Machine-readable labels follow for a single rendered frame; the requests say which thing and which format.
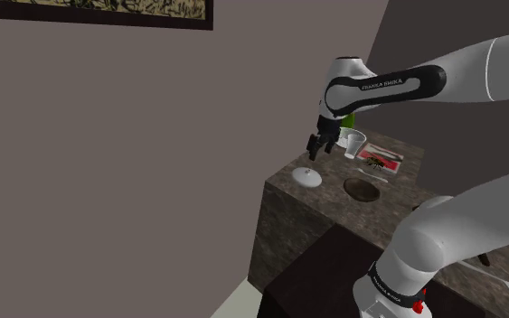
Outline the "white plastic spoon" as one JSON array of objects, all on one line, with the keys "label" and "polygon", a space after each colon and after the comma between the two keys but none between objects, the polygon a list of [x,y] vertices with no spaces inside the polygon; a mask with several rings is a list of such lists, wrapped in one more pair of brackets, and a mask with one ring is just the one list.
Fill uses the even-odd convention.
[{"label": "white plastic spoon", "polygon": [[382,178],[381,176],[377,176],[377,175],[374,175],[372,173],[367,173],[365,170],[363,170],[362,168],[353,168],[352,170],[355,170],[357,172],[360,172],[360,173],[363,173],[364,175],[367,175],[369,177],[372,177],[374,179],[377,179],[379,181],[382,181],[382,182],[385,182],[385,183],[389,183],[389,181],[385,178]]}]

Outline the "dark robot stand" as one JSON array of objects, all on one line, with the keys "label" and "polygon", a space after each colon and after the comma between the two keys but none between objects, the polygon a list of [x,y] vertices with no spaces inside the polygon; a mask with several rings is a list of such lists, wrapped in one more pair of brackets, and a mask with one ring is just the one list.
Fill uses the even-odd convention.
[{"label": "dark robot stand", "polygon": [[359,318],[353,283],[381,254],[334,225],[265,287],[257,318]]}]

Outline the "dark brown shallow bowl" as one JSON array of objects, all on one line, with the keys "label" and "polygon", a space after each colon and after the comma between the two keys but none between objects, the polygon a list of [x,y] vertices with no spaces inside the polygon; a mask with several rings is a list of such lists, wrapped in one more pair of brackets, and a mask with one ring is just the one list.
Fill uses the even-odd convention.
[{"label": "dark brown shallow bowl", "polygon": [[372,202],[381,197],[381,191],[376,186],[355,177],[344,180],[344,191],[354,200],[361,202]]}]

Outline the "clear glass cup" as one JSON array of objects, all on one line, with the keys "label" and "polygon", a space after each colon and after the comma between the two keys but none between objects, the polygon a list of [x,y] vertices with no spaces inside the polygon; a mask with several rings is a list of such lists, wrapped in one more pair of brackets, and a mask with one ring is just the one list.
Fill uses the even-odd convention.
[{"label": "clear glass cup", "polygon": [[346,137],[346,148],[344,156],[349,159],[354,159],[362,145],[366,141],[365,135],[350,134]]}]

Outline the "silver spoon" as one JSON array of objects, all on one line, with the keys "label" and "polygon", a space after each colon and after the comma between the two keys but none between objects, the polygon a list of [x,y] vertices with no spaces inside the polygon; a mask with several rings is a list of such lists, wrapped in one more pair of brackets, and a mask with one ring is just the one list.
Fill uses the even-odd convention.
[{"label": "silver spoon", "polygon": [[490,273],[486,272],[485,270],[483,270],[483,269],[481,269],[481,268],[474,267],[474,266],[472,266],[472,265],[468,264],[468,263],[467,263],[467,262],[465,262],[465,261],[458,261],[458,264],[459,264],[459,265],[461,265],[461,266],[463,266],[463,267],[467,267],[467,268],[469,268],[469,269],[471,269],[471,270],[474,270],[474,271],[476,271],[477,273],[480,273],[480,274],[483,274],[483,275],[485,275],[485,276],[488,276],[488,277],[491,277],[491,278],[493,278],[493,279],[496,279],[496,280],[497,280],[497,281],[499,281],[500,283],[503,283],[503,284],[504,284],[504,285],[505,285],[505,286],[509,289],[509,281],[506,281],[506,280],[504,280],[504,279],[502,279],[502,278],[499,278],[499,277],[497,277],[497,276],[494,276],[494,275],[492,275],[492,274],[490,274]]}]

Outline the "dark framed wall picture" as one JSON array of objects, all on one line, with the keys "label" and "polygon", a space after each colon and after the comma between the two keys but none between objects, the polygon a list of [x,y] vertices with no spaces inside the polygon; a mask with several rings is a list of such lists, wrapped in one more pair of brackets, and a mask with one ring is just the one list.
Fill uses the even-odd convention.
[{"label": "dark framed wall picture", "polygon": [[53,23],[88,23],[184,30],[213,30],[213,0],[205,0],[205,19],[121,13],[73,6],[27,4],[0,0],[0,19]]}]

